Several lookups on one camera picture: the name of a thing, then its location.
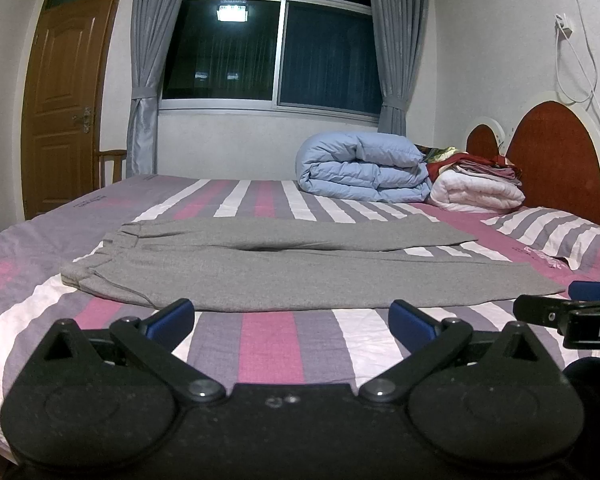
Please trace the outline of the grey pants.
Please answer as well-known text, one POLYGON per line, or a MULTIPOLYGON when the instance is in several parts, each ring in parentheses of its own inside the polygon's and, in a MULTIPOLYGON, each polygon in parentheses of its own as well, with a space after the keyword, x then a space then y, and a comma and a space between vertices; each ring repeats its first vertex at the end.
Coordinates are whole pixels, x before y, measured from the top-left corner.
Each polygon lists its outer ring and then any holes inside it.
POLYGON ((127 223, 62 281, 160 309, 186 298, 215 312, 473 306, 562 292, 528 263, 456 256, 472 235, 415 214, 390 221, 189 218, 127 223))

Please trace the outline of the striped pillow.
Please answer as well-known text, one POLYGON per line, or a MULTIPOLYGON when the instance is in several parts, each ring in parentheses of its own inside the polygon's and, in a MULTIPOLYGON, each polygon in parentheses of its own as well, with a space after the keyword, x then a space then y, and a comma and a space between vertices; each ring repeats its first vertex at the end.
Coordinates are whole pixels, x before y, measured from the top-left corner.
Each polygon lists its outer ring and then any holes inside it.
POLYGON ((544 256, 562 260, 573 271, 600 278, 600 226, 593 221, 559 209, 533 207, 483 223, 544 256))

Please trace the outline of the red wooden headboard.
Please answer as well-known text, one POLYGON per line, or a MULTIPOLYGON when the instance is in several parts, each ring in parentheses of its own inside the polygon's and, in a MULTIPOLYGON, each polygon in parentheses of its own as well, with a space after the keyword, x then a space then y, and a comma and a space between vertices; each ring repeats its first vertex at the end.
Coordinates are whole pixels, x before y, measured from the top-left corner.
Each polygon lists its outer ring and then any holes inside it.
POLYGON ((465 145, 485 158, 501 154, 521 170, 524 206, 567 211, 600 226, 600 130, 581 105, 541 92, 511 134, 478 117, 466 130, 465 145))

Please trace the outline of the stack of red clothes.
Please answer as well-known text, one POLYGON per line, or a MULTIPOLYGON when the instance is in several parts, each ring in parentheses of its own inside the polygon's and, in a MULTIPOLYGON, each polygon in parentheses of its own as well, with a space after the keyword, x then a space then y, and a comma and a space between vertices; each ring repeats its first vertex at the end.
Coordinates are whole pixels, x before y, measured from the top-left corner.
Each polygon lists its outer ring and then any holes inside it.
POLYGON ((427 166, 431 182, 449 169, 461 169, 470 174, 478 176, 489 176, 503 179, 504 181, 521 186, 521 170, 508 158, 495 155, 487 158, 480 155, 462 152, 457 148, 426 148, 417 145, 419 151, 424 155, 424 163, 427 166))

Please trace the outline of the folded white quilt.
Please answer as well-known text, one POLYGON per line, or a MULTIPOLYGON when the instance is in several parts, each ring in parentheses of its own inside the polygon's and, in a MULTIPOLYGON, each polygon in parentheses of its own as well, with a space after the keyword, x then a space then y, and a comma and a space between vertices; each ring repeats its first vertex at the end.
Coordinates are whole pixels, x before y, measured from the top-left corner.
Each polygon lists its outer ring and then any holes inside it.
POLYGON ((474 214, 507 214, 526 199, 512 182, 453 169, 439 174, 427 202, 441 209, 474 214))

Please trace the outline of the wooden chair by curtain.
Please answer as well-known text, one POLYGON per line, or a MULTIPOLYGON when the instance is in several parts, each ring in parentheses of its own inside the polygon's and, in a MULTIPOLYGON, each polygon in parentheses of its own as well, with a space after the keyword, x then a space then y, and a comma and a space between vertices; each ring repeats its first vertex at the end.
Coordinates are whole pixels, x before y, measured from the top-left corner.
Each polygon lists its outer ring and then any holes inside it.
POLYGON ((98 152, 99 188, 104 188, 108 183, 117 183, 122 180, 122 169, 125 159, 125 150, 107 150, 98 152))

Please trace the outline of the folded light blue duvet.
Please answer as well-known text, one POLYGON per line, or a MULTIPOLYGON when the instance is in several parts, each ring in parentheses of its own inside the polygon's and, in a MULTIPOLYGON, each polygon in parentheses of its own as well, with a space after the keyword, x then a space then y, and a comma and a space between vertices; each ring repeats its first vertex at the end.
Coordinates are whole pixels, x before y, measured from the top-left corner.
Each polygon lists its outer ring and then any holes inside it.
POLYGON ((314 195, 379 203, 421 203, 431 181, 424 154, 405 136, 317 133, 296 155, 298 187, 314 195))

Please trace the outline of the brown wooden door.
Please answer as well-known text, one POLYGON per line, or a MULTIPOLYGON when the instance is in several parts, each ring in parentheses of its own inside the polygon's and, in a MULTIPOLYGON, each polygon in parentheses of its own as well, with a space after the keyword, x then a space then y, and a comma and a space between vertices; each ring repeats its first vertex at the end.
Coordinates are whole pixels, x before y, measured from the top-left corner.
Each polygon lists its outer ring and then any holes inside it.
POLYGON ((43 1, 21 116, 21 186, 27 219, 99 185, 99 114, 118 1, 43 1))

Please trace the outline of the right grey curtain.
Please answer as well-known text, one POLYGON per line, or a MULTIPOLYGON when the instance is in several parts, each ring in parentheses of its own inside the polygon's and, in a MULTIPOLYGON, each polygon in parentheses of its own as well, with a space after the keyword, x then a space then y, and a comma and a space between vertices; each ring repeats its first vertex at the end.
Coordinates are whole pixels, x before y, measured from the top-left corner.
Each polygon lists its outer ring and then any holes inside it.
POLYGON ((378 130, 405 136, 426 35, 429 0, 370 0, 381 108, 378 130))

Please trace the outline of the grey curtain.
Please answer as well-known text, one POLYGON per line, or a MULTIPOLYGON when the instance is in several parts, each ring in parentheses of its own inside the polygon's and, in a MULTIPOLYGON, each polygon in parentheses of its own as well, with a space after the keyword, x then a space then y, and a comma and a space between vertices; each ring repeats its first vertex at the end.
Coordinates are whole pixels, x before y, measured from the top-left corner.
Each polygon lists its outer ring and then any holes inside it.
POLYGON ((182 1, 132 2, 132 89, 125 170, 129 177, 157 171, 159 90, 182 1))
POLYGON ((378 130, 405 136, 426 35, 429 0, 370 0, 381 108, 378 130))

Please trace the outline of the left grey curtain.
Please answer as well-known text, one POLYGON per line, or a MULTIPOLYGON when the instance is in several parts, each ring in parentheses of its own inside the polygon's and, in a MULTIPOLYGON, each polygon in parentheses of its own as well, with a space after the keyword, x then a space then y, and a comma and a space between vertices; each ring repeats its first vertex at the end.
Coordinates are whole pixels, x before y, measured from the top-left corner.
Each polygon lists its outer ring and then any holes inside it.
POLYGON ((159 90, 182 1, 132 2, 132 89, 125 170, 129 177, 157 171, 159 90))

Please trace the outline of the window with aluminium frame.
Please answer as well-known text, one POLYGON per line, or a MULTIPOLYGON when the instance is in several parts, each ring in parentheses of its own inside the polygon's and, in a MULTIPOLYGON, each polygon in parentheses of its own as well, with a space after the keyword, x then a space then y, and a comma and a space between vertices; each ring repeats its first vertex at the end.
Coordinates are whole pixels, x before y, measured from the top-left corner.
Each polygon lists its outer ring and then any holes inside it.
POLYGON ((161 97, 169 110, 374 117, 370 0, 183 0, 161 97))

